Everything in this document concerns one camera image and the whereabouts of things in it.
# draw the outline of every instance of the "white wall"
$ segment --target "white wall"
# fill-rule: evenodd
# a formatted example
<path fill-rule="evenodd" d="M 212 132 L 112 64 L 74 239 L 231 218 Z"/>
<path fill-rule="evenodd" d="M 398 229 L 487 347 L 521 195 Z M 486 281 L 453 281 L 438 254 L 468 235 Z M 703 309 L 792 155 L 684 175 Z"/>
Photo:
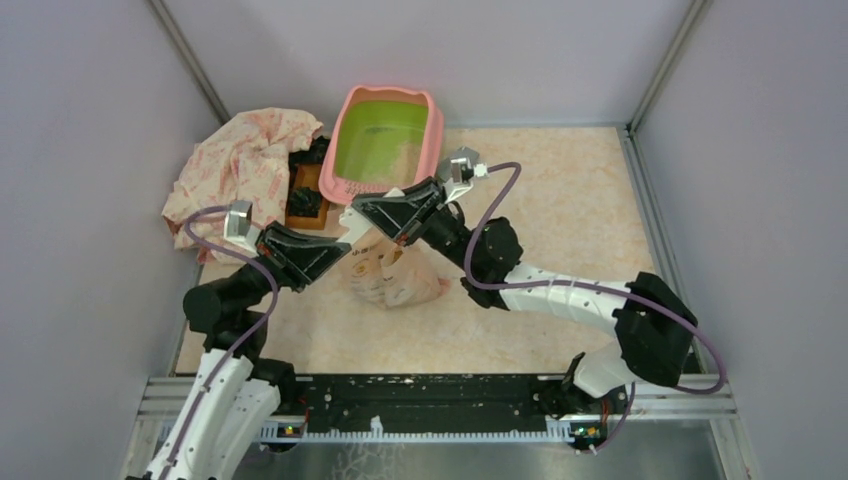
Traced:
<path fill-rule="evenodd" d="M 638 136 L 764 478 L 845 478 L 848 2 L 716 2 Z"/>
<path fill-rule="evenodd" d="M 167 3 L 231 114 L 332 124 L 352 86 L 398 84 L 479 126 L 630 120 L 689 0 Z"/>
<path fill-rule="evenodd" d="M 117 478 L 194 270 L 159 212 L 216 125 L 144 2 L 0 24 L 0 478 Z"/>

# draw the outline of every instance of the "pink and white fabric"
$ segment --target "pink and white fabric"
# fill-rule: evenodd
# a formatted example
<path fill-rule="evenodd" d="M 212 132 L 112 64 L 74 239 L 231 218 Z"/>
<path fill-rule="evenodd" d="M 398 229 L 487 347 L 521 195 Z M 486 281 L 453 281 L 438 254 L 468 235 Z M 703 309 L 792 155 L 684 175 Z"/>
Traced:
<path fill-rule="evenodd" d="M 322 126 L 302 110 L 266 108 L 237 114 L 203 143 L 195 145 L 162 209 L 174 237 L 174 248 L 194 245 L 183 223 L 204 207 L 250 200 L 253 221 L 258 226 L 281 221 L 288 198 L 289 153 L 308 150 Z M 193 226 L 200 237 L 218 245 L 224 244 L 223 228 L 223 216 Z M 209 253 L 201 249 L 198 262 L 205 263 Z M 237 262 L 218 252 L 211 253 L 221 263 Z"/>

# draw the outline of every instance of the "robotic arm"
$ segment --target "robotic arm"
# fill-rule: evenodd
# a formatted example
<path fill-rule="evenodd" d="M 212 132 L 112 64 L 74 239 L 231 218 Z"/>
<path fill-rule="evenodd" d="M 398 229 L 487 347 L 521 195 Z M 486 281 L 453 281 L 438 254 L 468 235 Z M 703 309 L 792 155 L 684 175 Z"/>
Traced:
<path fill-rule="evenodd" d="M 478 159 L 476 152 L 462 148 L 440 164 L 437 178 L 386 195 L 358 195 L 340 218 L 348 232 L 339 239 L 302 235 L 277 222 L 260 231 L 250 225 L 249 202 L 230 206 L 225 239 L 256 252 L 254 260 L 278 287 L 301 292 L 373 226 L 400 245 L 423 240 L 464 269 L 462 286 L 484 308 L 543 312 L 606 332 L 615 341 L 575 357 L 559 388 L 540 399 L 554 417 L 587 411 L 610 390 L 640 378 L 676 386 L 692 333 L 628 295 L 665 307 L 693 327 L 694 315 L 650 273 L 641 272 L 631 282 L 599 282 L 522 262 L 523 249 L 506 218 L 489 220 L 475 239 L 455 201 L 487 176 L 488 168 Z M 247 308 L 270 289 L 265 276 L 245 265 L 186 294 L 183 309 L 190 329 L 206 334 L 207 353 L 175 427 L 143 478 L 230 478 L 262 422 L 281 404 L 297 404 L 290 398 L 297 391 L 292 366 L 259 358 L 265 326 L 239 343 L 260 316 Z M 238 348 L 230 357 L 227 351 L 234 345 Z"/>

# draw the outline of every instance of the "beige table surface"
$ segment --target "beige table surface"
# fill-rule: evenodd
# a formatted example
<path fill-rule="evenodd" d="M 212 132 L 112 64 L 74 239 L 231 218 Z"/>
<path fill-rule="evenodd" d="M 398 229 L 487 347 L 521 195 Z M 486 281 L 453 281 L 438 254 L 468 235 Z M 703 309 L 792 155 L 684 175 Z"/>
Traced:
<path fill-rule="evenodd" d="M 613 128 L 455 129 L 444 151 L 467 145 L 489 165 L 516 160 L 523 174 L 495 216 L 509 218 L 522 259 L 560 273 L 632 280 L 652 271 L 617 132 Z M 506 182 L 495 173 L 460 200 L 469 228 Z M 301 294 L 281 292 L 263 357 L 299 373 L 558 372 L 605 334 L 566 319 L 482 309 L 459 284 L 462 272 L 432 251 L 452 286 L 432 302 L 383 310 L 354 297 L 333 269 Z M 237 267 L 206 265 L 201 282 Z M 254 307 L 264 309 L 270 297 Z M 194 372 L 203 336 L 186 331 L 177 372 Z"/>

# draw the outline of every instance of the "plastic bag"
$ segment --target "plastic bag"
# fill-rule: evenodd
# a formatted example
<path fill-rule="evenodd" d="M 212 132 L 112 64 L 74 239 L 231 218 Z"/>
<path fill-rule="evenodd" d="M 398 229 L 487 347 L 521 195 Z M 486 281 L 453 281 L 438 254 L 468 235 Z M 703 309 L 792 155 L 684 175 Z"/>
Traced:
<path fill-rule="evenodd" d="M 399 247 L 376 230 L 353 246 L 339 268 L 355 295 L 382 308 L 435 300 L 447 289 L 418 248 Z"/>

